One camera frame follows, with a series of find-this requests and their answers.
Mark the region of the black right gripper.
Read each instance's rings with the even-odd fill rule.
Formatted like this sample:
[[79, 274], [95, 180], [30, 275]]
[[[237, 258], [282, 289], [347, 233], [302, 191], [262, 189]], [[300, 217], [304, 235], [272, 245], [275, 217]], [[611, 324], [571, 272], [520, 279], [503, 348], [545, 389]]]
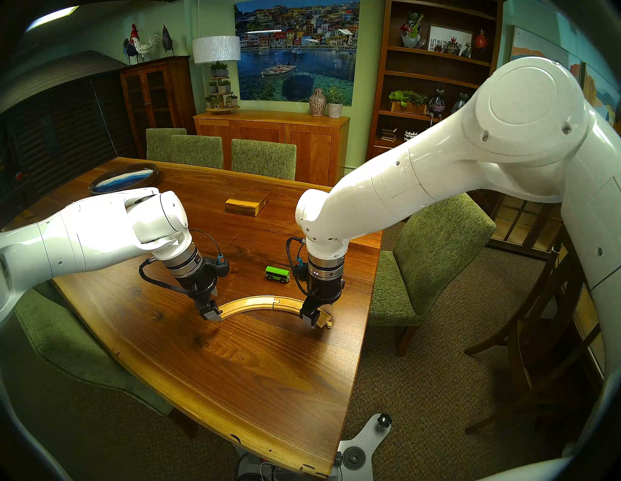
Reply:
[[307, 281], [308, 295], [305, 307], [300, 309], [300, 319], [315, 328], [321, 316], [319, 307], [324, 305], [324, 312], [331, 317], [337, 316], [334, 305], [341, 296], [345, 281]]

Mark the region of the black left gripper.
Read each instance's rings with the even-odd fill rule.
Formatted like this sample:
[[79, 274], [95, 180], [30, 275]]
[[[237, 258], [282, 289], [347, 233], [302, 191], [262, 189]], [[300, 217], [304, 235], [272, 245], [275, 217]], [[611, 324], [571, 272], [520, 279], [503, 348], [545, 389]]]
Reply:
[[213, 299], [218, 297], [216, 262], [202, 262], [193, 273], [187, 276], [174, 274], [174, 278], [180, 286], [191, 291], [189, 296], [196, 302], [201, 318], [207, 321], [222, 321], [221, 312]]

